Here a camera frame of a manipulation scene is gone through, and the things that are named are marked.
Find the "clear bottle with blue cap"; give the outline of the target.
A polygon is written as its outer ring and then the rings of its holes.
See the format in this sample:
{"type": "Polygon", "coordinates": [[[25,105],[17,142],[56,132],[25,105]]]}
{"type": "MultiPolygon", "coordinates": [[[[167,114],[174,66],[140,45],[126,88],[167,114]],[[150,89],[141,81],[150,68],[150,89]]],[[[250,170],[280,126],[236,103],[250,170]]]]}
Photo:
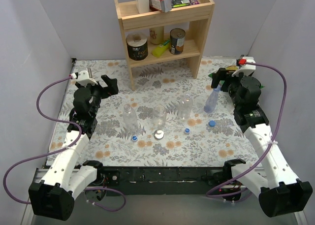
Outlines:
{"type": "Polygon", "coordinates": [[[204,111],[208,114],[212,113],[217,105],[220,87],[214,88],[210,96],[207,98],[204,111]]]}

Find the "crushed clear bottle blue-white cap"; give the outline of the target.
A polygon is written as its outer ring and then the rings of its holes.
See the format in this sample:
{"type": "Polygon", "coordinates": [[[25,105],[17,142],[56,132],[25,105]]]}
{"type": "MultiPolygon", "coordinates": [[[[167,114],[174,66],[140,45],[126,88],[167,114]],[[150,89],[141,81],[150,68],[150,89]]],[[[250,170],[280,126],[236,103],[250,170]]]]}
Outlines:
{"type": "Polygon", "coordinates": [[[126,128],[129,131],[137,131],[138,130],[138,120],[135,110],[131,107],[130,104],[124,105],[123,111],[123,120],[126,125],[126,128]]]}

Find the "clear bottle with white cap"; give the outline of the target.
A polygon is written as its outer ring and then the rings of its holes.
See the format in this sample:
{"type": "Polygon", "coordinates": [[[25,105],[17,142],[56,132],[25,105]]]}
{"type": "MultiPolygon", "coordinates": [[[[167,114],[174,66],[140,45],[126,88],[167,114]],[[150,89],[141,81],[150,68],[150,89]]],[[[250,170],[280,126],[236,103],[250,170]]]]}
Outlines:
{"type": "Polygon", "coordinates": [[[193,98],[190,93],[184,94],[180,99],[178,116],[182,120],[189,119],[190,113],[192,111],[193,98]]]}

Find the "white blue small bottle cap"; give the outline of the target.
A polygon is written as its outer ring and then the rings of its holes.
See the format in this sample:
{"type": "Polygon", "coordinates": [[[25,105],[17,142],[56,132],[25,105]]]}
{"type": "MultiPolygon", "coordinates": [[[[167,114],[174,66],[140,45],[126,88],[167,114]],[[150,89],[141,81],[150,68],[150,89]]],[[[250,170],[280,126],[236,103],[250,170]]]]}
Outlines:
{"type": "Polygon", "coordinates": [[[138,140],[138,137],[136,135],[134,135],[131,139],[133,142],[136,142],[138,140]]]}

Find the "clear bottle with silver cap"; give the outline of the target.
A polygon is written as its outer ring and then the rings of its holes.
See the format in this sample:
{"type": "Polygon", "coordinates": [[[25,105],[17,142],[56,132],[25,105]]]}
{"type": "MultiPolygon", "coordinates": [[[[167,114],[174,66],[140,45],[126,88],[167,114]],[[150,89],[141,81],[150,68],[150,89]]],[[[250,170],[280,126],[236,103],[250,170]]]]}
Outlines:
{"type": "Polygon", "coordinates": [[[163,127],[166,124],[167,111],[162,105],[153,109],[153,123],[155,127],[163,127]]]}

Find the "silver metal jar lid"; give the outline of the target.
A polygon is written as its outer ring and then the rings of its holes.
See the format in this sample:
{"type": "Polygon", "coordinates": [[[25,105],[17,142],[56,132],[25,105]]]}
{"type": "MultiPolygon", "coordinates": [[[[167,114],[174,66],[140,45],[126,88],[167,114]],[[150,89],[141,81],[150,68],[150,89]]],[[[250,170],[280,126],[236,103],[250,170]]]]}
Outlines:
{"type": "Polygon", "coordinates": [[[153,136],[156,140],[161,140],[164,138],[164,131],[161,129],[157,129],[155,130],[153,136]]]}

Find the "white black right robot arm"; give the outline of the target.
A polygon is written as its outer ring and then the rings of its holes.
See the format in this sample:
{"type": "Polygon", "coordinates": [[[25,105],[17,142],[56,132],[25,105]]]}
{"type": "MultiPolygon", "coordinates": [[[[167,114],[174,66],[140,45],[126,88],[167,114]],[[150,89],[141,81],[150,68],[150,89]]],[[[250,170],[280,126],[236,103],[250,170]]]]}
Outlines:
{"type": "Polygon", "coordinates": [[[226,68],[212,73],[212,88],[220,81],[224,82],[222,91],[229,94],[234,104],[234,119],[259,159],[252,166],[241,159],[226,161],[222,169],[223,182],[206,195],[215,197],[214,192],[219,188],[238,181],[258,198],[268,217],[303,211],[313,188],[294,173],[274,140],[269,120],[258,104],[261,83],[252,76],[252,71],[226,68]]]}

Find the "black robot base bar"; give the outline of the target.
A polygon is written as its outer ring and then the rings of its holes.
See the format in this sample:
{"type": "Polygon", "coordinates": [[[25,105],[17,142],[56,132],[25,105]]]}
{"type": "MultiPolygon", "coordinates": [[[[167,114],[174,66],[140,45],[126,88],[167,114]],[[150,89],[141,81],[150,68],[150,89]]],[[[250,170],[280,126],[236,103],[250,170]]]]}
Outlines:
{"type": "Polygon", "coordinates": [[[88,187],[107,187],[124,195],[205,195],[230,178],[225,167],[103,166],[88,187]]]}

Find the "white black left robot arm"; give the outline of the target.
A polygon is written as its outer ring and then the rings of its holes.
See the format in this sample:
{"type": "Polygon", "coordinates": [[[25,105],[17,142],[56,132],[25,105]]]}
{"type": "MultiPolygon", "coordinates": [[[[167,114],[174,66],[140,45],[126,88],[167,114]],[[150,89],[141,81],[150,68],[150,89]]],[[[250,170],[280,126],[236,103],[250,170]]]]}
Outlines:
{"type": "Polygon", "coordinates": [[[69,115],[69,125],[65,141],[53,164],[40,182],[29,187],[29,197],[35,215],[66,221],[74,208],[78,195],[90,184],[104,182],[105,174],[99,170],[102,163],[93,161],[73,174],[81,152],[88,145],[97,125],[96,115],[102,99],[119,92],[117,79],[101,76],[106,83],[102,87],[91,77],[80,73],[76,78],[77,90],[73,95],[73,109],[69,115]]]}

